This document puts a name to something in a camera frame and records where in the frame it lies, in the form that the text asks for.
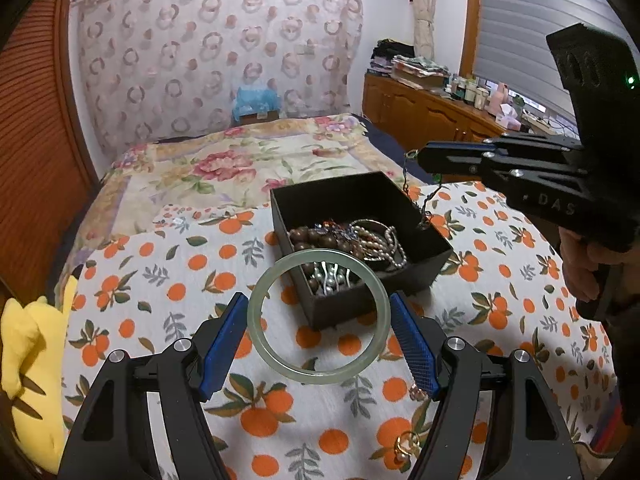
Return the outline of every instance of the yellow plush toy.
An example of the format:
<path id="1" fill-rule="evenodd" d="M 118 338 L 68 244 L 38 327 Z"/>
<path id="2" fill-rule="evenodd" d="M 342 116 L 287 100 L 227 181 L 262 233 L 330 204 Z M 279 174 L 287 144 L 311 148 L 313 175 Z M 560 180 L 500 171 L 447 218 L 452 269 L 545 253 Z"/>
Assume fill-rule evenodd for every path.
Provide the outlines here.
<path id="1" fill-rule="evenodd" d="M 25 308 L 8 300 L 0 319 L 0 385 L 12 400 L 16 441 L 35 464 L 58 472 L 65 445 L 62 355 L 78 280 L 66 282 L 62 312 L 44 297 Z"/>

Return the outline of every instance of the black box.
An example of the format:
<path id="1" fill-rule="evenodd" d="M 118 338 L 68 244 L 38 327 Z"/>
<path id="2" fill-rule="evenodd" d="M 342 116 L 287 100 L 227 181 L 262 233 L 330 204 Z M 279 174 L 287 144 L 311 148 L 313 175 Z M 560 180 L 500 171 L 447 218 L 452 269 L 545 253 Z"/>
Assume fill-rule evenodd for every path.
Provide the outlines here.
<path id="1" fill-rule="evenodd" d="M 431 225 L 418 229 L 420 212 L 381 171 L 338 176 L 271 189 L 273 228 L 282 254 L 293 252 L 289 230 L 333 220 L 345 224 L 357 219 L 378 220 L 396 226 L 407 265 L 392 272 L 377 272 L 386 291 L 415 294 L 428 288 L 453 249 Z M 315 296 L 300 267 L 289 271 L 309 325 L 315 330 L 353 319 L 375 308 L 373 296 L 359 282 L 330 296 Z"/>

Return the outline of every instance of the floral blanket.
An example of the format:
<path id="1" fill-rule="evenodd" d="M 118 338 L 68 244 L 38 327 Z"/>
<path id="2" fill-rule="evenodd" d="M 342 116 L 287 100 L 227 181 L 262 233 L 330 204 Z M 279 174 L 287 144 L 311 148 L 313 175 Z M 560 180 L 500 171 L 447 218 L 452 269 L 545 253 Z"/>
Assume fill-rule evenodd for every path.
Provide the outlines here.
<path id="1" fill-rule="evenodd" d="M 203 164 L 199 171 L 238 176 L 256 165 Z M 284 171 L 279 180 L 289 174 Z M 421 187 L 414 193 L 431 191 Z M 225 212 L 172 204 L 140 226 L 149 232 L 122 236 L 85 263 L 63 362 L 68 428 L 111 351 L 149 355 L 190 337 L 209 316 L 220 315 L 235 291 L 250 294 L 280 256 L 269 203 Z M 610 343 L 599 323 L 578 317 L 559 271 L 560 257 L 527 218 L 506 206 L 504 196 L 480 183 L 445 186 L 428 206 L 454 253 L 431 288 L 410 298 L 415 311 L 482 351 L 528 351 L 571 436 L 588 442 L 615 384 Z M 360 354 L 376 321 L 373 313 L 335 329 L 311 330 L 288 276 L 270 288 L 262 318 L 276 352 L 316 370 L 340 367 Z M 245 335 L 223 390 L 203 408 L 233 480 L 392 480 L 406 478 L 415 463 L 396 462 L 396 437 L 412 430 L 424 443 L 436 410 L 436 403 L 412 400 L 412 382 L 393 333 L 366 370 L 327 386 L 281 377 Z M 481 394 L 463 480 L 478 473 L 490 398 L 490 392 Z M 175 480 L 156 394 L 150 396 L 149 413 L 162 476 Z"/>
<path id="2" fill-rule="evenodd" d="M 402 171 L 350 115 L 282 119 L 173 144 L 143 144 L 122 155 L 104 177 L 56 289 L 96 249 L 146 230 L 167 203 L 228 211 L 269 201 L 273 187 L 367 171 Z M 412 193 L 418 180 L 410 179 Z"/>

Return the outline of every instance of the gray roller blind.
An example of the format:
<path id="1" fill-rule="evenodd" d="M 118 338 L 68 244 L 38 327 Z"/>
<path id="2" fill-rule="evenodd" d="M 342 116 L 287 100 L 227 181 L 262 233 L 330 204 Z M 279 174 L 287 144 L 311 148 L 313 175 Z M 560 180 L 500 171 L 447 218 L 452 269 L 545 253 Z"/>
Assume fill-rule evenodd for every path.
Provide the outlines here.
<path id="1" fill-rule="evenodd" d="M 579 22 L 623 38 L 640 64 L 640 53 L 606 0 L 482 0 L 474 73 L 574 118 L 545 38 Z"/>

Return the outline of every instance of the blue gripper pad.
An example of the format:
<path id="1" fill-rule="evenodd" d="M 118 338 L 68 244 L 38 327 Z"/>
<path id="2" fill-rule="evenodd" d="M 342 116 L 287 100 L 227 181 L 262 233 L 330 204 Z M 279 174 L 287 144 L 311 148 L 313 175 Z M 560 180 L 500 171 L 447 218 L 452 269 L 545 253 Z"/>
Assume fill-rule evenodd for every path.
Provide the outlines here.
<path id="1" fill-rule="evenodd" d="M 397 292 L 389 297 L 391 328 L 394 330 L 415 385 L 432 399 L 440 391 L 436 359 L 417 325 L 418 317 Z"/>
<path id="2" fill-rule="evenodd" d="M 222 389 L 231 368 L 240 340 L 246 330 L 246 312 L 249 300 L 238 294 L 233 303 L 225 309 L 224 321 L 218 335 L 204 359 L 204 370 L 199 391 L 202 397 L 210 399 L 214 392 Z"/>

